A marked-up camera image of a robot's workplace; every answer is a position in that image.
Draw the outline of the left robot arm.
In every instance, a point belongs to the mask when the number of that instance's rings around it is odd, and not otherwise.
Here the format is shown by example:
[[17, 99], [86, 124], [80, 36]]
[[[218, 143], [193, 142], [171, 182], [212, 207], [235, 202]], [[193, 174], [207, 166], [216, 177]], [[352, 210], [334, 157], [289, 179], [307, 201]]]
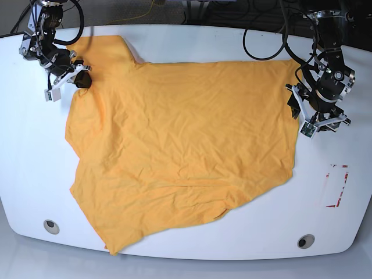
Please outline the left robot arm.
[[350, 125], [351, 120], [337, 106], [351, 92], [355, 72], [345, 65], [342, 53], [342, 37], [335, 20], [341, 13], [340, 1], [299, 1], [297, 11], [310, 22], [313, 44], [310, 58], [303, 60], [292, 52], [287, 40], [289, 18], [287, 7], [279, 2], [284, 25], [281, 29], [282, 45], [277, 53], [286, 50], [299, 64], [296, 72], [303, 77], [296, 85], [286, 84], [291, 92], [288, 106], [292, 118], [302, 117], [300, 132], [308, 138], [321, 131], [336, 132], [341, 123]]

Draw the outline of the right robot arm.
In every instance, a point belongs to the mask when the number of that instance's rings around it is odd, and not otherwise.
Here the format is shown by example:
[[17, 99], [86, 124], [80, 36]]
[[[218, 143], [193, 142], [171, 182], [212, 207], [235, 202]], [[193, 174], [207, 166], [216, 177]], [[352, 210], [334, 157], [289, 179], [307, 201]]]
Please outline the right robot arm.
[[48, 89], [62, 82], [74, 84], [77, 88], [89, 88], [92, 80], [90, 67], [82, 59], [73, 60], [76, 54], [66, 48], [75, 44], [84, 31], [84, 14], [78, 1], [73, 1], [79, 14], [80, 25], [77, 35], [70, 41], [55, 38], [56, 29], [63, 19], [63, 5], [66, 1], [29, 1], [30, 18], [23, 33], [19, 49], [21, 56], [28, 61], [37, 60], [48, 76], [55, 76], [54, 83], [48, 83]]

